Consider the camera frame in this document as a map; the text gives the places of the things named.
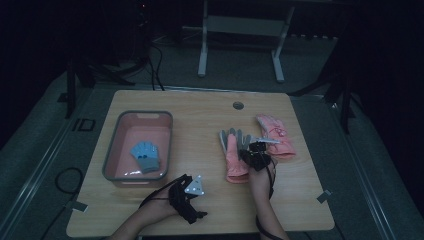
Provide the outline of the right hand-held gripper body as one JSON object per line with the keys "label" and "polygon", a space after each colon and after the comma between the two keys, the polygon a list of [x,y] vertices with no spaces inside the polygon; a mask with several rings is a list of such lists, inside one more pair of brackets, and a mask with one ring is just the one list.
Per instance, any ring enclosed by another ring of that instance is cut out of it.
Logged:
{"label": "right hand-held gripper body", "polygon": [[[257,138],[252,135],[248,135],[246,138],[247,141],[247,147],[246,150],[249,151],[250,154],[250,163],[247,164],[250,167],[253,167],[256,171],[260,171],[267,167],[271,161],[275,161],[277,165],[277,161],[273,159],[268,153],[267,153],[267,145],[269,143],[277,143],[277,140],[269,139],[269,138]],[[253,142],[264,142],[266,144],[266,150],[265,151],[250,151],[249,145]]]}

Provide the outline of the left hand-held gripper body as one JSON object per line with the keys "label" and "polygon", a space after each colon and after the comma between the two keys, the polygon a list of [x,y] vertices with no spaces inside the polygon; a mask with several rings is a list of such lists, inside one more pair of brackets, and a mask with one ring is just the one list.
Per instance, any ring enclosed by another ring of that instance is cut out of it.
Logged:
{"label": "left hand-held gripper body", "polygon": [[197,218],[198,211],[191,205],[190,200],[204,194],[200,175],[190,183],[181,182],[179,177],[169,189],[169,203],[182,218],[193,224],[201,218]]}

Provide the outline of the pink glove with grey palm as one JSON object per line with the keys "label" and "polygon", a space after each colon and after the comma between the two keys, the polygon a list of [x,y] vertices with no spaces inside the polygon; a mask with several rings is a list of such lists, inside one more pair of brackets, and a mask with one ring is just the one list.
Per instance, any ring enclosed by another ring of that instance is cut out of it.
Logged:
{"label": "pink glove with grey palm", "polygon": [[253,142],[252,136],[231,128],[221,130],[219,138],[226,159],[226,180],[233,184],[249,182],[251,186],[259,185],[263,178],[261,173],[249,167],[239,155],[241,150],[247,150],[248,145]]}

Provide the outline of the blue knit glove with dots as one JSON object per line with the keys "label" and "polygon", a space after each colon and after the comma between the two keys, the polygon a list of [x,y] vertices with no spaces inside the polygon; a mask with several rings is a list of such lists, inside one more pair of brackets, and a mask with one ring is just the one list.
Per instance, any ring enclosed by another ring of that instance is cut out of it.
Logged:
{"label": "blue knit glove with dots", "polygon": [[143,174],[158,171],[160,169],[159,154],[158,154],[158,159],[142,158],[141,152],[140,152],[141,142],[137,143],[135,146],[131,148],[130,150],[131,155],[136,160]]}

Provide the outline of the pink basin with grey rim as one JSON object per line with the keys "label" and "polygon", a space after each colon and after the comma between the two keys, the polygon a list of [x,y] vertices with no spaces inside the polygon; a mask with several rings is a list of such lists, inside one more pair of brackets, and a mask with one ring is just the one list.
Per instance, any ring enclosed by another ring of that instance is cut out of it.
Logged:
{"label": "pink basin with grey rim", "polygon": [[117,119],[102,174],[117,187],[166,181],[173,116],[167,111],[125,111]]}

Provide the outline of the person's right hand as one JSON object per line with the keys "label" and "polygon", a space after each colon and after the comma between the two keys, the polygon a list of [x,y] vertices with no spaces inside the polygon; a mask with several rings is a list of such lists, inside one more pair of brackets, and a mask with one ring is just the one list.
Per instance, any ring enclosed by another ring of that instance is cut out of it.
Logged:
{"label": "person's right hand", "polygon": [[249,186],[254,199],[269,200],[273,194],[273,186],[276,175],[276,162],[271,163],[260,171],[249,169]]}

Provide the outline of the person's left hand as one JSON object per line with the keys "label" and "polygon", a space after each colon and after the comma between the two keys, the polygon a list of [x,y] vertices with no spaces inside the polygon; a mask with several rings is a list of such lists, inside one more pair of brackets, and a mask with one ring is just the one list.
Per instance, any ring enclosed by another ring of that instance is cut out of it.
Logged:
{"label": "person's left hand", "polygon": [[177,211],[169,204],[166,197],[151,199],[136,211],[136,220],[142,225],[152,225],[168,217],[177,215]]}

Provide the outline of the pink printed winter glove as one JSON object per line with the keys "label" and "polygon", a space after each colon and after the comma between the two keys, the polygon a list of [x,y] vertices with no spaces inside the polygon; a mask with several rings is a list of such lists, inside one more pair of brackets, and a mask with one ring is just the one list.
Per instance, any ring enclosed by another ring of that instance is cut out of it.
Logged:
{"label": "pink printed winter glove", "polygon": [[286,128],[280,119],[265,114],[258,114],[256,119],[262,128],[262,136],[276,140],[276,143],[267,144],[269,155],[276,159],[290,159],[296,155]]}

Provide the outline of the grey tape piece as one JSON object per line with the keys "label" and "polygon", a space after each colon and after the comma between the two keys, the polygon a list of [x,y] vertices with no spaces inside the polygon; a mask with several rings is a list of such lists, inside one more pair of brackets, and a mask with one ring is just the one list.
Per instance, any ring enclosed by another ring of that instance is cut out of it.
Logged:
{"label": "grey tape piece", "polygon": [[80,211],[80,212],[86,212],[88,209],[88,205],[81,203],[76,200],[68,201],[65,205],[65,208],[73,210],[73,211]]}
{"label": "grey tape piece", "polygon": [[317,201],[320,204],[323,204],[325,201],[327,201],[331,196],[333,195],[333,192],[326,189],[324,190],[318,197],[317,197]]}

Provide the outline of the black tripod stand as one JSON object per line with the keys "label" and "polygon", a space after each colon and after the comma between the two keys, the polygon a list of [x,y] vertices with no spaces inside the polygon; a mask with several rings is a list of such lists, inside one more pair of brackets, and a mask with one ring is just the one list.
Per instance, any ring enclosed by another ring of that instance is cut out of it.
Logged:
{"label": "black tripod stand", "polygon": [[135,73],[137,70],[140,70],[141,67],[142,64],[140,62],[136,62],[133,66],[128,68],[112,71],[87,56],[70,59],[66,65],[66,92],[62,93],[58,99],[59,102],[67,104],[65,118],[69,119],[76,108],[77,80],[79,80],[83,87],[93,88],[96,84],[94,73],[99,73],[106,81],[114,82],[119,85],[133,86],[134,83],[125,80],[124,76],[126,74]]}
{"label": "black tripod stand", "polygon": [[299,90],[289,92],[289,96],[300,97],[321,86],[329,85],[323,99],[326,103],[336,104],[341,98],[340,125],[346,134],[349,134],[348,121],[350,117],[350,102],[355,70],[350,64],[339,66],[326,64],[321,70],[318,79]]}

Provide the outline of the dark equipment with red light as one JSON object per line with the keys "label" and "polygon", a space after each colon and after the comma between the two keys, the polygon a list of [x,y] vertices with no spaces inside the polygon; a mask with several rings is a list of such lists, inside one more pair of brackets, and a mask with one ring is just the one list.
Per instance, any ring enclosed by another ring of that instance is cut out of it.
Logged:
{"label": "dark equipment with red light", "polygon": [[149,61],[151,35],[151,0],[133,0],[136,13],[135,25],[140,37],[139,62],[145,66]]}

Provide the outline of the white desk frame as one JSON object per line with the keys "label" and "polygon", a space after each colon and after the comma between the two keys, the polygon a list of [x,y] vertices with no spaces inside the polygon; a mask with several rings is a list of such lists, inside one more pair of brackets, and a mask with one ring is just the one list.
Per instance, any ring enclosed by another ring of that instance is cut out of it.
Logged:
{"label": "white desk frame", "polygon": [[270,20],[210,15],[208,10],[210,1],[211,0],[203,0],[202,42],[197,75],[199,77],[206,76],[209,32],[267,36],[277,37],[279,39],[277,46],[271,50],[271,60],[273,63],[276,81],[278,83],[283,83],[285,81],[285,77],[280,61],[280,55],[288,35],[295,7],[290,6],[288,8],[284,20]]}

